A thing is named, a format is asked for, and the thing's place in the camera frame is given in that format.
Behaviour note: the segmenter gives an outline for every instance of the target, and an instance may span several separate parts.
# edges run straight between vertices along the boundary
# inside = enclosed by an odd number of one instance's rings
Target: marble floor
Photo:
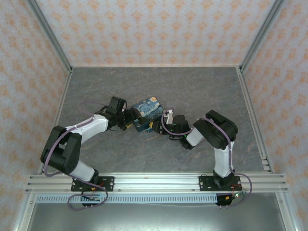
[[[239,132],[233,147],[236,171],[263,170],[236,69],[233,67],[107,67],[74,68],[59,125],[67,127],[89,116],[82,101],[108,104],[119,96],[128,106],[156,97],[164,109],[185,115],[190,126],[211,109],[233,121]],[[95,104],[83,106],[96,112]],[[185,150],[178,141],[155,132],[106,131],[86,141],[80,159],[100,172],[205,171],[214,169],[213,148],[202,141]]]

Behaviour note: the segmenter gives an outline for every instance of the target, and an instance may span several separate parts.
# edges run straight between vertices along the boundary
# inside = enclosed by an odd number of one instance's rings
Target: orange floral wallpaper
[[[274,0],[38,0],[72,66],[240,65]]]
[[[278,172],[308,227],[308,4],[287,0],[245,75]]]
[[[12,230],[67,72],[25,0],[0,1],[0,230]]]

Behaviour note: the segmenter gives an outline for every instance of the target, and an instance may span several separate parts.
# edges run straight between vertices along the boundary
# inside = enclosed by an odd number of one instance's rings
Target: purple cable
[[[248,181],[249,181],[250,190],[249,190],[249,193],[248,193],[248,196],[247,196],[247,197],[245,197],[242,201],[240,201],[240,202],[238,202],[238,203],[236,203],[236,204],[234,204],[234,205],[228,205],[228,206],[222,206],[222,207],[234,207],[234,206],[240,205],[240,204],[242,204],[243,202],[245,202],[245,201],[250,197],[251,192],[252,192],[252,182],[251,182],[250,178],[249,178],[246,174],[244,174],[244,173],[235,173],[235,172],[233,171],[233,169],[231,168],[231,165],[232,165],[231,141],[230,141],[230,138],[228,137],[228,135],[225,133],[225,131],[224,131],[223,129],[221,129],[217,124],[215,124],[212,120],[210,120],[210,119],[208,119],[208,118],[206,118],[206,117],[204,117],[203,119],[204,119],[205,121],[211,123],[213,126],[215,126],[215,127],[226,137],[226,139],[227,139],[227,141],[228,141],[228,148],[229,148],[229,168],[230,168],[230,171],[231,171],[234,175],[240,175],[240,176],[246,177],[246,178],[248,179]]]
[[[169,134],[174,135],[174,136],[183,136],[183,135],[187,135],[187,134],[191,133],[192,130],[186,131],[186,132],[184,132],[184,133],[174,133],[174,132],[169,131],[169,130],[166,128],[166,126],[164,125],[164,115],[166,114],[166,111],[169,111],[169,110],[174,111],[173,108],[169,108],[169,109],[165,110],[165,111],[163,112],[163,114],[162,114],[161,122],[162,122],[162,126],[163,126],[164,130],[166,130],[166,132],[168,132]]]
[[[95,103],[95,104],[99,104],[99,105],[105,106],[105,104],[98,103],[98,102],[94,102],[94,101],[84,101],[84,102],[81,102],[81,103],[78,105],[79,110],[82,111],[82,112],[84,112],[84,113],[86,113],[86,114],[90,114],[91,116],[93,116],[92,113],[90,113],[90,112],[88,112],[88,111],[86,111],[86,110],[83,110],[83,109],[80,107],[82,104],[85,104],[85,103]],[[48,170],[48,163],[49,163],[49,161],[50,161],[51,155],[52,155],[54,149],[57,147],[57,145],[58,145],[59,142],[61,141],[61,139],[63,139],[64,136],[67,135],[69,132],[71,132],[71,131],[73,131],[73,130],[75,130],[75,129],[81,127],[81,126],[87,125],[87,124],[91,123],[93,120],[94,120],[94,118],[92,117],[91,120],[89,120],[89,121],[87,121],[87,122],[85,122],[85,123],[83,123],[83,124],[80,124],[80,125],[78,125],[78,126],[75,126],[75,127],[70,128],[69,130],[67,130],[66,132],[64,132],[64,133],[56,140],[56,142],[55,142],[55,143],[53,144],[53,146],[51,147],[51,149],[50,149],[50,151],[49,151],[49,153],[48,153],[48,155],[47,155],[45,164],[44,164],[44,174],[45,174],[46,177],[53,177],[53,176],[55,176],[55,175],[61,173],[60,171],[59,171],[59,172],[52,173],[52,174],[48,174],[48,173],[47,173],[47,170]],[[94,187],[96,187],[96,188],[100,188],[100,189],[102,189],[102,190],[106,193],[106,198],[105,198],[102,202],[98,203],[97,205],[91,206],[92,208],[98,207],[98,206],[102,205],[102,204],[105,203],[105,201],[108,199],[108,192],[107,192],[107,190],[104,189],[102,186],[99,186],[99,185],[97,185],[97,184],[92,184],[92,183],[90,183],[90,182],[84,181],[84,180],[79,179],[79,178],[76,178],[76,179],[77,179],[78,181],[81,181],[81,182],[87,184],[87,185],[94,186]],[[71,210],[74,210],[74,211],[79,211],[79,210],[87,209],[87,207],[73,208],[73,207],[70,205],[69,202],[70,202],[70,200],[71,200],[74,196],[89,196],[89,195],[91,195],[91,194],[74,194],[74,195],[70,196],[70,197],[68,198],[68,200],[67,200],[67,206],[68,206],[68,208],[71,209]]]

